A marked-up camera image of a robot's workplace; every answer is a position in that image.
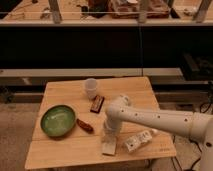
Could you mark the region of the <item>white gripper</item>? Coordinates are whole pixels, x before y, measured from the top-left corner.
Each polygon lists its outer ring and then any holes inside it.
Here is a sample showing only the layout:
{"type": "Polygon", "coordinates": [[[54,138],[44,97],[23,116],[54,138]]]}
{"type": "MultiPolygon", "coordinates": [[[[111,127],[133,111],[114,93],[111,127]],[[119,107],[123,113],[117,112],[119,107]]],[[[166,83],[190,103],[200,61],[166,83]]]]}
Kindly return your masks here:
{"type": "Polygon", "coordinates": [[[102,137],[103,143],[115,143],[116,136],[119,135],[121,130],[121,123],[120,122],[111,122],[106,120],[103,124],[104,132],[106,133],[102,137]]]}

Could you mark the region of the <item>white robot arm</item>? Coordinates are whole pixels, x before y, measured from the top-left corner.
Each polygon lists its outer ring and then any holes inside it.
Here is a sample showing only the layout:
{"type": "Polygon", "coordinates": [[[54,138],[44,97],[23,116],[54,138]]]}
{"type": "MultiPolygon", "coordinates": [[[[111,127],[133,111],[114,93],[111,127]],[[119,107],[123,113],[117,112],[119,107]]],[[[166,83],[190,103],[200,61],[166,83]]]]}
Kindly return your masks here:
{"type": "Polygon", "coordinates": [[[213,115],[172,110],[139,109],[128,96],[120,95],[105,109],[104,131],[119,134],[130,122],[189,138],[203,144],[200,171],[213,171],[213,115]]]}

